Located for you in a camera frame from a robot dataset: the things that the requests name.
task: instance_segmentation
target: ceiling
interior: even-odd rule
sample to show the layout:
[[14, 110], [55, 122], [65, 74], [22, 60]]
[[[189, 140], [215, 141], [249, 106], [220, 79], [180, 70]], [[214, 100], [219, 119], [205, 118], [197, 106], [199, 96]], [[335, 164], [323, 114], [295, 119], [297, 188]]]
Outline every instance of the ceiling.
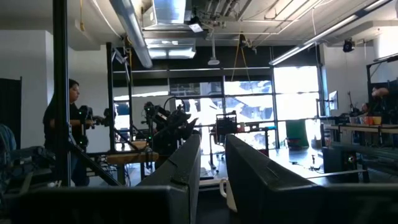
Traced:
[[[80, 31], [80, 1], [68, 1], [68, 27], [69, 40], [75, 50], [94, 50], [100, 44], [112, 41], [117, 42], [118, 37], [111, 31], [105, 23], [103, 17], [98, 12], [95, 0], [83, 0], [83, 22], [85, 31]], [[221, 0], [218, 12], [226, 0]], [[235, 11], [239, 13], [248, 0], [240, 0]], [[242, 19], [263, 20], [264, 16], [273, 18], [279, 14], [277, 20], [293, 20], [304, 10], [311, 7], [317, 0], [252, 0], [251, 5], [243, 14]], [[111, 7], [109, 0], [96, 0], [103, 14], [118, 34], [123, 34], [124, 30]], [[346, 16], [356, 12], [364, 6], [374, 2], [374, 0], [324, 0], [329, 2], [326, 5], [316, 8], [313, 12], [315, 30], [317, 33], [331, 27], [333, 24], [344, 19]], [[192, 5], [198, 7], [198, 11], [204, 12], [207, 0], [192, 0]], [[141, 7], [147, 9], [151, 5], [151, 0], [133, 0], [138, 18], [141, 18]], [[377, 19], [396, 19], [395, 3], [390, 7], [384, 6], [382, 9], [362, 18], [361, 21]], [[361, 21], [355, 22], [349, 27], [357, 26]], [[216, 45], [236, 45], [239, 31], [245, 33], [278, 32], [286, 26], [288, 22], [281, 26], [279, 22], [227, 22], [225, 28], [216, 27]], [[52, 0], [12, 0], [0, 2], [0, 29], [45, 29], [52, 31]], [[253, 45], [296, 45], [301, 44], [314, 36], [312, 12], [309, 11], [300, 20], [294, 22], [279, 35], [246, 34], [248, 39], [253, 41]], [[198, 39], [197, 45], [211, 45], [211, 41]]]

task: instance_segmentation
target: computer monitor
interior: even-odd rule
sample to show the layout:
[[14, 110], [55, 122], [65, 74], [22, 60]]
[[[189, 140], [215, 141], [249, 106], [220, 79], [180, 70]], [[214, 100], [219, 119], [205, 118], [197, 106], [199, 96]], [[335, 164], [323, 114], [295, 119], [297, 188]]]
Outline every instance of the computer monitor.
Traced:
[[338, 93], [337, 93], [337, 91], [329, 93], [329, 109], [338, 110]]

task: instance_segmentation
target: security camera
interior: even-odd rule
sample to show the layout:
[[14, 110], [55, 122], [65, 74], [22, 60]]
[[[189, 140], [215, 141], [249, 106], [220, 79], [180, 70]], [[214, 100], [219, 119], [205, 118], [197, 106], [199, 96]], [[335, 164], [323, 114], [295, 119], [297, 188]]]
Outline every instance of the security camera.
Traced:
[[344, 41], [343, 51], [345, 53], [352, 52], [354, 49], [355, 49], [355, 42], [353, 42], [352, 38]]

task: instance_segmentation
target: black shirt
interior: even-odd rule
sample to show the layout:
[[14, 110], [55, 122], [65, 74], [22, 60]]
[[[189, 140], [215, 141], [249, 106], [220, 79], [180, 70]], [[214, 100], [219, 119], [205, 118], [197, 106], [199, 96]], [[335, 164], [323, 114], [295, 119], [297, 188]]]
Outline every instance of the black shirt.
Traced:
[[[55, 119], [56, 113], [56, 105], [54, 101], [51, 101], [49, 106], [44, 112], [43, 124], [44, 124], [44, 146], [45, 147], [53, 147], [55, 144], [55, 130], [50, 127], [50, 121]], [[76, 104], [72, 103], [69, 105], [69, 119], [80, 119], [79, 117], [79, 109]], [[81, 136], [81, 128], [72, 128], [72, 136], [78, 141]]]

